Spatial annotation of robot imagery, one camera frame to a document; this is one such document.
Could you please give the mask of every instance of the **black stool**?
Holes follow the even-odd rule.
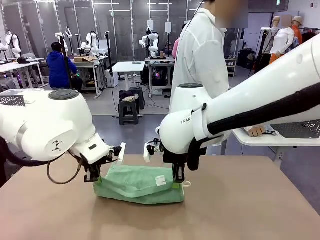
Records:
[[[132,116],[126,116],[125,115],[125,108],[130,107],[132,110]],[[124,125],[125,123],[131,123],[134,124],[139,123],[139,115],[137,112],[137,105],[135,101],[127,102],[127,101],[120,101],[119,102],[119,124]]]
[[[139,107],[141,110],[145,109],[145,98],[144,98],[144,91],[142,87],[130,87],[129,91],[131,91],[133,94],[138,94],[139,96]]]

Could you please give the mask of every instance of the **white shirt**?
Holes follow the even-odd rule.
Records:
[[[180,84],[202,84],[211,98],[228,91],[229,74],[224,56],[226,31],[216,27],[216,18],[209,10],[198,10],[180,35],[172,96]]]
[[[266,37],[265,42],[264,42],[262,53],[270,54],[271,49],[274,47],[274,39],[275,39],[275,36],[277,35],[278,31],[279,31],[278,27],[270,28],[269,34]]]
[[[285,54],[286,50],[292,45],[295,38],[295,31],[291,28],[284,28],[278,31],[274,37],[273,48],[270,54]]]

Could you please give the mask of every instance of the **green towel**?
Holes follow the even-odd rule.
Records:
[[[173,188],[171,168],[112,165],[93,184],[97,196],[137,204],[171,204],[185,200],[181,184]]]

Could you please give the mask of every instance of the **blue jacket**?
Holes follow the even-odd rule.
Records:
[[[64,55],[61,52],[53,51],[46,59],[49,65],[49,84],[51,88],[69,88],[69,79],[66,70]],[[68,58],[69,68],[72,73],[77,73],[77,67]]]

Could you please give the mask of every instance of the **white coat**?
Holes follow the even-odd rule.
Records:
[[[226,31],[216,27],[216,18],[209,10],[198,10],[180,35],[172,96],[180,84],[202,84],[211,98],[228,91],[229,75],[224,56]]]

